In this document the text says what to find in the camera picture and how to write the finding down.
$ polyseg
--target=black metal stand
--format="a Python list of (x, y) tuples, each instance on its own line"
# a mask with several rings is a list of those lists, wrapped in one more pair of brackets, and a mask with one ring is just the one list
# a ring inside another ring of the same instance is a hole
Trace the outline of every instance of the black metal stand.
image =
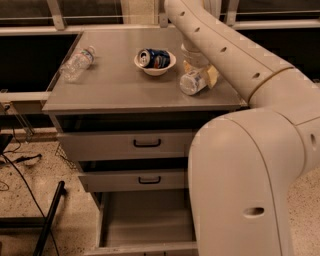
[(47, 217), (0, 218), (0, 228), (42, 228), (33, 256), (42, 255), (60, 198), (66, 193), (64, 184), (59, 182)]

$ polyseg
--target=cabinet top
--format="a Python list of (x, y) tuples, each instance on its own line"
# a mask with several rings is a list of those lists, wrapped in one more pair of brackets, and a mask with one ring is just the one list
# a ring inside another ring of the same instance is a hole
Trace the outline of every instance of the cabinet top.
[[(173, 27), (85, 31), (75, 50), (93, 46), (95, 62), (75, 84), (60, 77), (43, 111), (95, 114), (239, 108), (240, 97), (224, 79), (194, 96), (180, 90), (184, 74), (181, 43), (182, 36)], [(134, 57), (144, 48), (168, 50), (176, 56), (177, 64), (164, 75), (149, 76), (134, 64)]]

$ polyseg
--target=drawer handle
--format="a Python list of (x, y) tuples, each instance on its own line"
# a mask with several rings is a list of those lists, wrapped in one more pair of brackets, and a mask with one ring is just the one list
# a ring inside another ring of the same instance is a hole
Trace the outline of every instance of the drawer handle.
[(133, 140), (133, 145), (136, 148), (156, 148), (161, 145), (161, 139), (158, 139), (158, 141), (154, 144), (139, 144), (137, 140)]
[(141, 178), (139, 177), (139, 184), (150, 185), (150, 184), (159, 184), (161, 182), (161, 176), (155, 178)]

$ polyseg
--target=drawer front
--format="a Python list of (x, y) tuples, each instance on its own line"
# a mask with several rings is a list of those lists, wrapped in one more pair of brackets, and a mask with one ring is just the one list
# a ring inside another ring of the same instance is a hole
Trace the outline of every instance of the drawer front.
[(185, 188), (186, 177), (184, 169), (174, 169), (90, 173), (79, 179), (86, 192), (113, 192)]
[(58, 135), (71, 161), (185, 157), (192, 138), (192, 130)]
[(86, 256), (108, 255), (108, 256), (198, 256), (197, 243), (166, 243), (166, 244), (145, 244), (140, 246), (121, 247), (99, 247), (92, 251), (85, 252)]

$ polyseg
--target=soda can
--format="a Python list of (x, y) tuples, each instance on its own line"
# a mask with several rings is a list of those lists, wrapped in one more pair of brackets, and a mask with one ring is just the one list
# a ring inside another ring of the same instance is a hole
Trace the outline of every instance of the soda can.
[(165, 68), (170, 64), (170, 55), (167, 51), (143, 49), (138, 53), (139, 64), (143, 68)]

